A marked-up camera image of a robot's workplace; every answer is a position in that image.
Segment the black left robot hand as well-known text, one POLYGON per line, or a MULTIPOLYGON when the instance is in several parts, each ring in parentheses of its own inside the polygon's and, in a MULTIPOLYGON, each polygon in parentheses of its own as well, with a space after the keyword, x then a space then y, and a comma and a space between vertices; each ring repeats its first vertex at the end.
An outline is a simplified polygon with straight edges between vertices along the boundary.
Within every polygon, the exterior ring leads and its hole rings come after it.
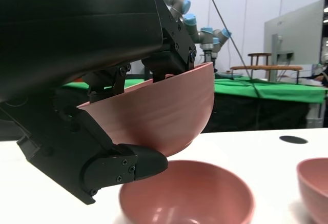
POLYGON ((83 203, 98 190, 168 167, 157 150, 115 145, 86 111, 56 102, 80 77, 90 101, 124 91, 141 60, 154 82, 194 68, 196 49, 164 0, 1 0, 1 118, 14 122, 27 161, 83 203))

